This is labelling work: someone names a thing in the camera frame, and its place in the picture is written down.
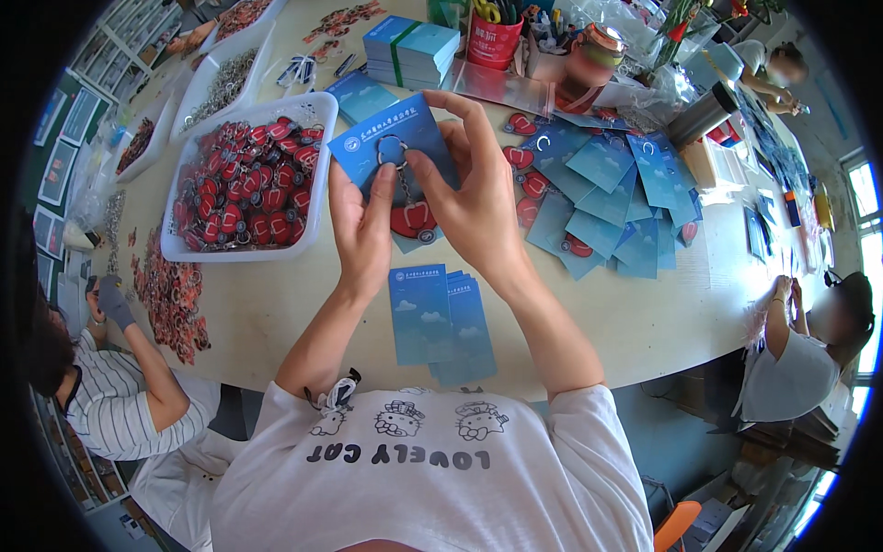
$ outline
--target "table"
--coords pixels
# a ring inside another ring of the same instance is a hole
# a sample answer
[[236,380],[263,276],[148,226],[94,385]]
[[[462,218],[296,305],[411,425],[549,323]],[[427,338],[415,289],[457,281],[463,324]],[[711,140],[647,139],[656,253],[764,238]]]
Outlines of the table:
[[[283,89],[275,84],[275,78],[284,68],[284,60],[306,53],[301,39],[322,16],[352,4],[344,0],[288,2],[276,18],[270,61],[275,66],[267,71],[258,102],[282,97]],[[425,5],[420,3],[387,1],[381,5],[396,15],[425,18]],[[346,54],[360,54],[354,66],[365,59],[362,34],[380,20],[360,21],[343,38]],[[322,67],[317,90],[333,82],[332,73],[346,54],[329,60],[327,67]],[[171,75],[179,63],[176,57],[156,73]],[[149,102],[161,84],[162,77],[150,82],[133,102],[135,109],[140,107],[140,102]],[[411,94],[401,88],[389,89],[401,97]],[[491,103],[485,103],[485,110],[497,129],[502,129],[503,122],[513,112],[511,108]],[[436,118],[452,116],[436,112]],[[345,128],[345,124],[338,121],[335,135]],[[518,137],[502,131],[498,132],[498,139],[501,146],[521,142]],[[120,276],[126,286],[132,286],[132,272],[128,269],[132,253],[143,258],[147,232],[162,220],[180,149],[170,144],[153,167],[130,184],[119,186],[127,193],[117,236]],[[767,189],[777,186],[763,175],[751,174],[750,178],[751,187],[743,191],[745,197],[754,194],[754,186]],[[786,247],[792,243],[802,257],[797,234],[787,225],[784,206],[779,203],[776,215],[780,228],[786,229],[781,233],[781,241]],[[195,366],[182,366],[171,350],[162,346],[160,349],[170,366],[243,388],[263,391],[267,387],[285,354],[334,289],[340,274],[328,203],[321,209],[319,238],[292,261],[202,264],[204,287],[198,305],[200,314],[204,314],[208,322],[212,348],[197,352]],[[768,267],[749,253],[739,199],[728,205],[707,207],[705,220],[700,224],[693,246],[677,253],[678,270],[661,271],[659,280],[655,281],[620,277],[613,271],[597,268],[574,282],[555,257],[525,242],[543,280],[598,349],[610,387],[673,374],[733,351],[742,344],[745,308],[769,290],[781,269],[776,263]],[[130,248],[125,236],[134,227],[138,228],[139,240]],[[99,262],[106,256],[107,252],[101,250],[95,254]],[[531,401],[545,399],[527,344],[509,308],[454,252],[449,242],[441,240],[407,256],[393,246],[393,267],[440,262],[446,264],[448,271],[471,272],[482,290],[498,374],[471,386],[481,385],[486,391]],[[823,284],[817,276],[802,280],[804,294],[811,303]],[[143,329],[149,328],[143,305],[133,305],[132,313]],[[111,331],[111,339],[123,343],[116,328]],[[349,367],[357,368],[363,375],[360,384],[363,390],[396,389],[405,385],[438,387],[426,367],[396,366],[388,289],[383,289],[365,311],[363,323],[357,327],[343,358],[342,368]]]

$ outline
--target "white tray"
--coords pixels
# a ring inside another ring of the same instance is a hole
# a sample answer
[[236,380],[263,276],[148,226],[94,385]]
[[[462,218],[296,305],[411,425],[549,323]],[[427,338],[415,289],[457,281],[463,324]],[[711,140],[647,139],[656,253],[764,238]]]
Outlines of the white tray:
[[[120,140],[119,146],[117,146],[117,164],[113,166],[113,172],[118,184],[132,182],[147,167],[156,163],[160,158],[166,144],[169,143],[169,131],[171,130],[172,122],[175,120],[177,107],[181,103],[181,96],[180,92],[160,93],[150,105],[141,110],[138,115],[132,117],[131,123],[125,128],[125,134]],[[154,122],[154,133],[150,137],[144,153],[117,175],[119,158],[122,156],[123,151],[129,147],[129,144],[132,143],[132,139],[135,138],[135,133],[138,132],[138,127],[141,125],[144,117]]]
[[[282,8],[284,8],[287,3],[288,0],[273,0],[273,2],[270,2],[270,5],[267,6],[267,9],[264,10],[264,12],[260,15],[260,17],[258,17],[250,26],[258,25],[260,23],[263,23],[264,21],[269,21],[270,19],[275,19],[275,16],[279,15],[279,12],[282,11]],[[239,4],[242,4],[242,2],[237,2],[233,7],[235,8],[236,5]],[[206,40],[202,42],[202,46],[200,46],[200,53],[205,54],[206,52],[209,52],[211,49],[224,44],[226,41],[233,38],[242,31],[237,31],[236,33],[231,34],[222,41],[215,42],[215,37],[218,34],[218,25],[215,25],[215,28],[212,29],[212,32],[209,33],[206,37]]]
[[206,99],[208,99],[208,90],[211,88],[215,75],[221,68],[221,64],[228,59],[238,56],[249,49],[258,48],[258,54],[252,62],[252,69],[245,78],[245,84],[239,96],[233,100],[227,107],[217,111],[212,117],[222,117],[233,110],[249,107],[254,104],[254,100],[260,90],[262,77],[267,68],[267,62],[273,53],[273,31],[275,29],[275,21],[267,21],[260,25],[251,25],[247,29],[243,29],[230,37],[229,40],[223,41],[217,48],[202,60],[196,73],[184,93],[181,100],[181,106],[177,110],[175,122],[171,127],[170,140],[174,143],[180,143],[182,139],[193,136],[191,127],[185,132],[181,132],[186,118],[193,110],[198,108]]
[[196,139],[190,139],[184,145],[181,158],[172,176],[172,185],[169,190],[169,198],[166,200],[165,215],[162,219],[162,237],[160,249],[162,256],[167,261],[173,262],[246,262],[246,261],[279,261],[293,259],[303,253],[307,247],[313,244],[319,235],[319,222],[322,211],[322,202],[325,200],[325,187],[328,183],[328,162],[330,151],[328,141],[332,139],[335,121],[337,120],[337,99],[328,92],[311,92],[299,96],[282,98],[274,102],[262,103],[253,107],[236,110],[225,116],[210,117],[202,121],[192,130],[194,137],[212,132],[224,121],[247,121],[250,125],[265,125],[271,120],[276,120],[285,115],[299,122],[303,126],[321,124],[325,126],[325,136],[322,139],[322,147],[319,152],[319,160],[313,170],[313,188],[310,190],[310,208],[306,215],[306,227],[304,235],[298,243],[284,249],[264,249],[258,251],[224,251],[201,253],[187,248],[183,238],[176,232],[175,221],[172,218],[172,206],[177,198],[177,176],[181,166],[190,160],[197,151]]

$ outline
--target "striped shirt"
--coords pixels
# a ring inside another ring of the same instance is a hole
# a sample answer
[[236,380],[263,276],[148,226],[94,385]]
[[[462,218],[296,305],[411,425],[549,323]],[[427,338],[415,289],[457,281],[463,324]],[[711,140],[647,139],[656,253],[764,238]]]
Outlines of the striped shirt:
[[77,343],[74,384],[64,416],[83,446],[110,460],[137,460],[172,452],[208,426],[221,401],[221,384],[174,369],[190,398],[183,418],[157,432],[147,407],[147,383],[136,359],[116,351],[98,351],[88,329]]

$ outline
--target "red cup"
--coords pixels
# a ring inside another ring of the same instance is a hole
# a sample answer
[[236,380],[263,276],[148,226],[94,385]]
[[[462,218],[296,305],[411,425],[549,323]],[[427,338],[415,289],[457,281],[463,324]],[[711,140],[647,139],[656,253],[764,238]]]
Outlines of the red cup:
[[472,28],[469,31],[469,44],[466,47],[466,59],[473,64],[483,65],[491,69],[505,71],[512,63],[518,36],[525,18],[518,15],[515,25],[497,25],[488,23],[472,9]]

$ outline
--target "scissors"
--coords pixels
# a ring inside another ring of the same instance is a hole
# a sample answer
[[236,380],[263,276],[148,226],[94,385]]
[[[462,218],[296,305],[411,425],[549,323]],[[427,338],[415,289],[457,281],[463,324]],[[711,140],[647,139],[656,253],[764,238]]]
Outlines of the scissors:
[[488,23],[500,23],[500,9],[487,0],[472,0],[475,11]]

